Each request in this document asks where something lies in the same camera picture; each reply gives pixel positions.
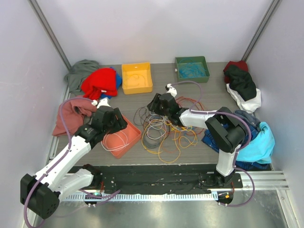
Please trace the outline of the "orange plastic bin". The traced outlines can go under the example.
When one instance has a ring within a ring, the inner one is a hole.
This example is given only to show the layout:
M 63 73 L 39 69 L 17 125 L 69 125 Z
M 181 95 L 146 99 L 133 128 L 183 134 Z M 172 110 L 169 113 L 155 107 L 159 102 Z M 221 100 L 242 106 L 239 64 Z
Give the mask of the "orange plastic bin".
M 101 141 L 101 146 L 116 159 L 122 158 L 141 138 L 142 132 L 124 115 L 127 127 L 119 132 L 108 134 Z

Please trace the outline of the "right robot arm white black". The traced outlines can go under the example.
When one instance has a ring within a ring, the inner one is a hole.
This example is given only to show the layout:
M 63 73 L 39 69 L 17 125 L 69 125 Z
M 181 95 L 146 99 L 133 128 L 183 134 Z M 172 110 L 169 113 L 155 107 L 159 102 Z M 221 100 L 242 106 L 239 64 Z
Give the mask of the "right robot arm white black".
M 157 93 L 147 108 L 155 114 L 167 117 L 175 126 L 209 130 L 219 148 L 214 181 L 221 188 L 231 183 L 237 150 L 246 137 L 246 129 L 240 118 L 233 117 L 226 107 L 211 112 L 180 107 L 169 93 Z

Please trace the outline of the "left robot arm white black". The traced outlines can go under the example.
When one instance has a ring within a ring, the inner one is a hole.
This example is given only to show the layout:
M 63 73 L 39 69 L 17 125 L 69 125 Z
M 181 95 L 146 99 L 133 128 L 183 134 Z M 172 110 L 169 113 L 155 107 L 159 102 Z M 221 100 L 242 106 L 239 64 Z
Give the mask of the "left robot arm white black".
M 105 136 L 117 133 L 127 125 L 119 108 L 100 106 L 91 123 L 80 126 L 68 145 L 48 165 L 33 176 L 25 174 L 21 178 L 20 202 L 25 209 L 47 219 L 68 195 L 83 187 L 97 189 L 101 184 L 101 177 L 90 165 L 70 177 L 65 175 Z

